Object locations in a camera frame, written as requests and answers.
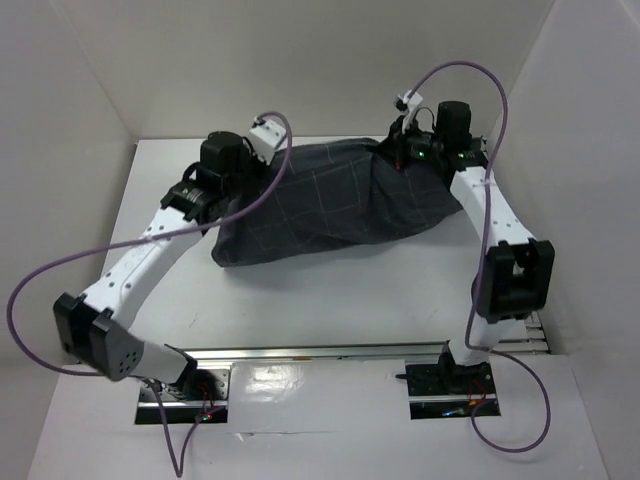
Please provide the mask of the dark grey checked pillowcase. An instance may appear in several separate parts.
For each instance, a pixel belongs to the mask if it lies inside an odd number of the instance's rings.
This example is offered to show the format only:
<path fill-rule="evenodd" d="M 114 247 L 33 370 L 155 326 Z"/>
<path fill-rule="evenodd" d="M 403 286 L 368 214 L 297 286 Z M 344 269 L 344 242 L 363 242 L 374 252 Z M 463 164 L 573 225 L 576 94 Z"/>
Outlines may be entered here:
<path fill-rule="evenodd" d="M 222 226 L 211 251 L 220 267 L 376 245 L 427 231 L 461 211 L 425 164 L 398 171 L 372 138 L 300 145 L 275 191 Z"/>

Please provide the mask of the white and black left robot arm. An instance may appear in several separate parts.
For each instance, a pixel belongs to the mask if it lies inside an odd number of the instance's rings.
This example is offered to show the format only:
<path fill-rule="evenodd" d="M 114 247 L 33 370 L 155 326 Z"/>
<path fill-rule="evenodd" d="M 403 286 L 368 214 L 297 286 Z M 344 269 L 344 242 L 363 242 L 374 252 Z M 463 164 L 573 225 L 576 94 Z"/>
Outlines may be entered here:
<path fill-rule="evenodd" d="M 197 392 L 208 374 L 183 350 L 134 336 L 130 328 L 162 278 L 221 218 L 228 204 L 257 189 L 282 141 L 253 128 L 242 137 L 213 132 L 200 158 L 160 201 L 142 242 L 128 249 L 80 295 L 62 294 L 53 305 L 63 350 L 112 381 L 156 382 L 176 399 Z"/>

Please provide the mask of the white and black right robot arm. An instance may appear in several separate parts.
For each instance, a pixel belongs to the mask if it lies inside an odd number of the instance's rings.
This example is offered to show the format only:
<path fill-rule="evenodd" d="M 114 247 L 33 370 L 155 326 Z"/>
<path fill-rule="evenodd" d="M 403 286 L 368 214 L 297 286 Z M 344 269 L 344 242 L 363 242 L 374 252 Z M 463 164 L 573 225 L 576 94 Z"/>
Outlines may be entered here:
<path fill-rule="evenodd" d="M 482 264 L 471 286 L 471 318 L 463 337 L 443 347 L 435 373 L 445 393 L 469 393 L 485 379 L 490 351 L 518 322 L 545 306 L 555 250 L 521 223 L 502 194 L 490 171 L 484 140 L 470 133 L 468 104 L 440 103 L 432 131 L 422 130 L 416 120 L 420 96 L 405 96 L 395 106 L 400 115 L 384 141 L 394 166 L 430 167 L 481 240 Z"/>

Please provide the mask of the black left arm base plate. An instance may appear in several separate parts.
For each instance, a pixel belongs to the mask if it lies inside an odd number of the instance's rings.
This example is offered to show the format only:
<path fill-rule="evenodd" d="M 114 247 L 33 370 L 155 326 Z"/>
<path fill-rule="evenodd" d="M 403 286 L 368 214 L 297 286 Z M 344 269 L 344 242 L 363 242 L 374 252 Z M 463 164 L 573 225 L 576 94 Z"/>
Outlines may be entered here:
<path fill-rule="evenodd" d="M 134 423 L 162 423 L 156 398 L 159 395 L 169 425 L 194 424 L 196 420 L 205 424 L 226 424 L 230 381 L 230 367 L 218 366 L 198 370 L 186 393 L 158 381 L 154 381 L 151 386 L 143 384 L 139 390 Z"/>

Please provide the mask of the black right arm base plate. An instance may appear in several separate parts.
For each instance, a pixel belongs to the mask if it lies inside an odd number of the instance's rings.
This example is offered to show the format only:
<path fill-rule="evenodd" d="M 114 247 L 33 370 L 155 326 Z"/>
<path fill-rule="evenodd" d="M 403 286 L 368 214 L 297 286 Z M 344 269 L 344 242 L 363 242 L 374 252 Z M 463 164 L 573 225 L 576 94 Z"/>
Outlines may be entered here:
<path fill-rule="evenodd" d="M 501 415 L 488 363 L 455 378 L 445 376 L 442 363 L 407 363 L 395 378 L 406 385 L 412 420 L 468 418 L 476 407 L 479 417 Z"/>

